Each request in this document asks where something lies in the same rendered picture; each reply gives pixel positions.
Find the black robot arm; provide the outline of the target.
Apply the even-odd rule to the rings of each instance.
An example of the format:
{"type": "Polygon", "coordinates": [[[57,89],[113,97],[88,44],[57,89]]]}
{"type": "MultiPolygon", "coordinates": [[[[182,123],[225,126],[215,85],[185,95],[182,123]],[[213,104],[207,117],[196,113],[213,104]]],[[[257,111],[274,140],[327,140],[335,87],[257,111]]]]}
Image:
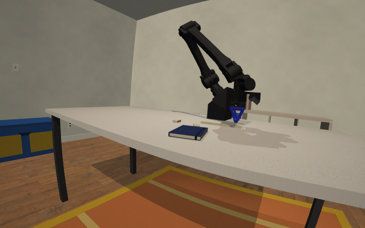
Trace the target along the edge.
{"type": "Polygon", "coordinates": [[[210,91],[213,93],[214,98],[224,90],[223,87],[218,84],[218,75],[213,69],[210,70],[207,66],[198,45],[217,64],[228,83],[234,82],[234,90],[242,90],[238,92],[238,102],[246,102],[246,94],[250,94],[248,99],[258,105],[258,103],[260,103],[261,93],[246,92],[254,90],[256,85],[254,79],[252,79],[248,74],[244,75],[242,68],[237,65],[235,61],[232,61],[230,58],[225,56],[200,32],[200,30],[201,26],[196,21],[189,21],[180,26],[179,36],[182,36],[185,40],[199,66],[201,72],[200,78],[203,86],[206,89],[211,89],[210,91]]]}

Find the dark blue notebook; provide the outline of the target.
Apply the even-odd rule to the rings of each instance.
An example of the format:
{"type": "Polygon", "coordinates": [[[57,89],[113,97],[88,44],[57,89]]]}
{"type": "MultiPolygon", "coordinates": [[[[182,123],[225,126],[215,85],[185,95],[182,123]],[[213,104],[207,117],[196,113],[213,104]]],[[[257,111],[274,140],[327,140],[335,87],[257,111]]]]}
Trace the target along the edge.
{"type": "Polygon", "coordinates": [[[168,133],[168,136],[200,141],[206,133],[207,133],[207,127],[182,125],[170,131],[168,133]]]}

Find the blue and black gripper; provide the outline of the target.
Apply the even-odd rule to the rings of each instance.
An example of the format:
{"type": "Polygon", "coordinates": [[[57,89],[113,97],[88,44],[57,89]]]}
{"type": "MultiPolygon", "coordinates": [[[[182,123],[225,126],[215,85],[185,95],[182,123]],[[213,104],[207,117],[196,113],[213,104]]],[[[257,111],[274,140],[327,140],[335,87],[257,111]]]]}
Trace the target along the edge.
{"type": "Polygon", "coordinates": [[[238,102],[238,92],[242,90],[234,90],[233,92],[233,101],[230,102],[230,111],[235,123],[239,121],[244,110],[245,110],[245,102],[238,102]],[[238,105],[238,106],[236,106],[238,105]],[[240,111],[239,116],[237,117],[236,110],[240,111]]]}

